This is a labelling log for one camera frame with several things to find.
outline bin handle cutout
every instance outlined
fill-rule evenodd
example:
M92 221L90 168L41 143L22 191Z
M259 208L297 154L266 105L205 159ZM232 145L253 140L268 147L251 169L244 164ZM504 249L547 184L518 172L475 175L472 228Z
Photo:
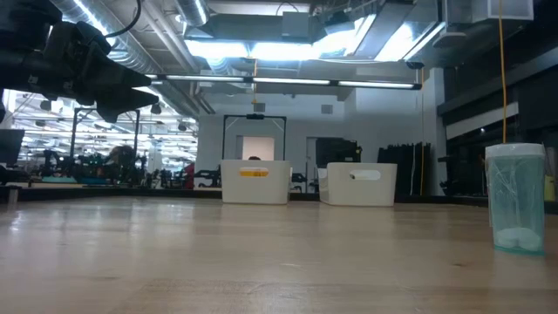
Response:
M265 178L269 175L269 169L265 167L242 167L239 174L241 177Z
M378 181L382 174L377 170L351 170L349 177L356 181Z

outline plastic lid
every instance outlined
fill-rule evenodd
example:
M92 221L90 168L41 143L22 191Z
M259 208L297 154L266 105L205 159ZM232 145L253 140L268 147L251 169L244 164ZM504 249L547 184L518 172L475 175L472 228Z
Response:
M499 144L487 147L487 159L504 156L545 156L544 146L541 144Z

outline white storage bin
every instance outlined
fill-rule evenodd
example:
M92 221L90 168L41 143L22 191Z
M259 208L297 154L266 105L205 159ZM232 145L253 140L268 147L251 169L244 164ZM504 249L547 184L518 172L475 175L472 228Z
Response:
M290 162L223 160L223 201L245 204L286 204L289 201Z
M332 162L319 169L320 200L340 206L393 206L398 165Z

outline table surface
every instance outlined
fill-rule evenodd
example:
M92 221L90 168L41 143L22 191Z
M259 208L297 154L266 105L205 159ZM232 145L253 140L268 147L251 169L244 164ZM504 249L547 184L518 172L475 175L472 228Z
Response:
M486 208L93 198L0 215L11 313L556 313L545 257L495 251Z

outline clear plastic cup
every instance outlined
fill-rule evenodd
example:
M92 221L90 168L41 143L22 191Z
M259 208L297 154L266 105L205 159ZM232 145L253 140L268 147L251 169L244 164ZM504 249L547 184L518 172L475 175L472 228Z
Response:
M494 247L544 255L544 146L501 144L486 152Z

